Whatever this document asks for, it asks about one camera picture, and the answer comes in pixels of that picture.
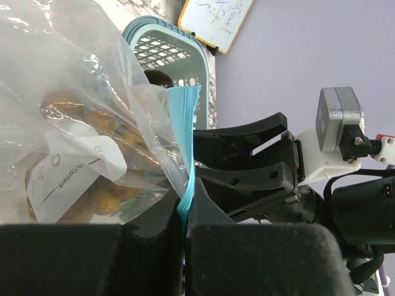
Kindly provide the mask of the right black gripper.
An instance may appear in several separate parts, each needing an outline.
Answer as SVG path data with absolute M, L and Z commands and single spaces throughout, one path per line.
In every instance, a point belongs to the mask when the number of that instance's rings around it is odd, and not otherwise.
M 278 112 L 253 123 L 230 128 L 194 130 L 194 159 L 209 168 L 241 168 L 252 151 L 288 129 Z M 235 222 L 247 219 L 271 223 L 324 221 L 324 201 L 305 180 L 302 142 L 287 131 L 281 140 L 259 152 L 280 162 L 240 171 L 197 168 L 209 197 Z

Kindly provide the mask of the clear blue-zipper bag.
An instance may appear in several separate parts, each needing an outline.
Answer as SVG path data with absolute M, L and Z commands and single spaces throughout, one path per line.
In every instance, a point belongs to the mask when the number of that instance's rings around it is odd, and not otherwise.
M 1 223 L 188 218 L 200 87 L 148 80 L 94 1 L 1 2 Z

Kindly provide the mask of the brown longan bunch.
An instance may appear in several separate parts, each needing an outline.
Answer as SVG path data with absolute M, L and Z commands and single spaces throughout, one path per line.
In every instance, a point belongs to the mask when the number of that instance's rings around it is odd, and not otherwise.
M 28 155 L 26 204 L 34 223 L 90 223 L 114 215 L 142 190 L 130 183 L 137 171 L 127 158 L 145 151 L 139 131 L 122 121 L 122 102 L 87 104 L 70 91 L 51 91 L 39 105 L 56 128 L 41 152 Z

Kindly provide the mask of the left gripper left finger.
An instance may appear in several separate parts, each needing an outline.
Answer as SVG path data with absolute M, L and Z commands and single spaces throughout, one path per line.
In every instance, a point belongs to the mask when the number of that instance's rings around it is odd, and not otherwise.
M 180 295 L 179 198 L 131 222 L 1 227 L 2 295 Z

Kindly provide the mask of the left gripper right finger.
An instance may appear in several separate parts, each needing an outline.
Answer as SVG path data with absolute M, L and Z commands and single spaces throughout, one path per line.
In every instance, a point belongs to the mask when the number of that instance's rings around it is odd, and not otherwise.
M 200 179 L 186 234 L 187 295 L 352 295 L 334 236 L 314 224 L 238 224 Z

